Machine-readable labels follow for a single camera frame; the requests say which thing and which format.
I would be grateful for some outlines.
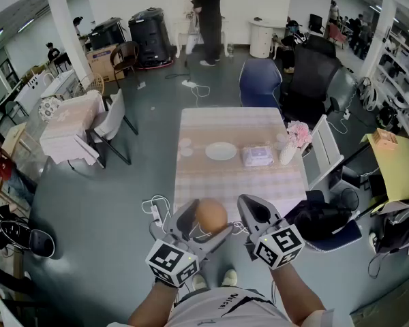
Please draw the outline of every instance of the blue chair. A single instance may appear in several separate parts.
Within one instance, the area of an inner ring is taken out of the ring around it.
[[[271,59],[246,60],[239,76],[241,105],[280,110],[281,84],[282,75]]]

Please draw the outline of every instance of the black bag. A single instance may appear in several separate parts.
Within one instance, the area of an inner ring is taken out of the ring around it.
[[[295,224],[305,240],[315,241],[330,237],[344,227],[351,218],[349,208],[337,208],[319,201],[302,201],[285,217]]]

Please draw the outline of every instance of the white t-shirt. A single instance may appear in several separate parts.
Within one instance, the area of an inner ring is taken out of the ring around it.
[[[260,294],[235,287],[215,288],[192,296],[171,313],[166,327],[293,327],[284,314]],[[126,326],[113,323],[108,327]],[[315,311],[302,327],[353,327],[333,311]]]

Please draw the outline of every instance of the white folding chair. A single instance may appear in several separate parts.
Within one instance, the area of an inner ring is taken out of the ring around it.
[[[312,190],[325,176],[327,176],[344,159],[339,153],[335,138],[327,123],[327,116],[322,115],[315,128],[312,130],[312,146],[315,152],[320,175],[309,183],[308,188]],[[303,152],[309,144],[301,148]]]
[[[123,91],[119,89],[118,93],[116,95],[111,95],[110,98],[112,99],[112,104],[109,111],[98,114],[95,117],[91,128],[87,129],[88,141],[95,150],[97,150],[95,143],[104,143],[127,165],[130,165],[130,161],[122,156],[122,154],[120,154],[118,150],[109,143],[109,141],[115,137],[123,120],[136,135],[138,135],[138,131],[135,129],[135,127],[133,127],[127,117],[125,117]]]

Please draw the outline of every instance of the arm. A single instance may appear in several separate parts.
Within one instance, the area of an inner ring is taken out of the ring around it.
[[[177,288],[156,282],[149,295],[132,313],[128,324],[134,327],[163,327],[170,317]]]
[[[319,297],[303,282],[291,264],[271,270],[285,310],[297,326],[317,310],[325,310]]]

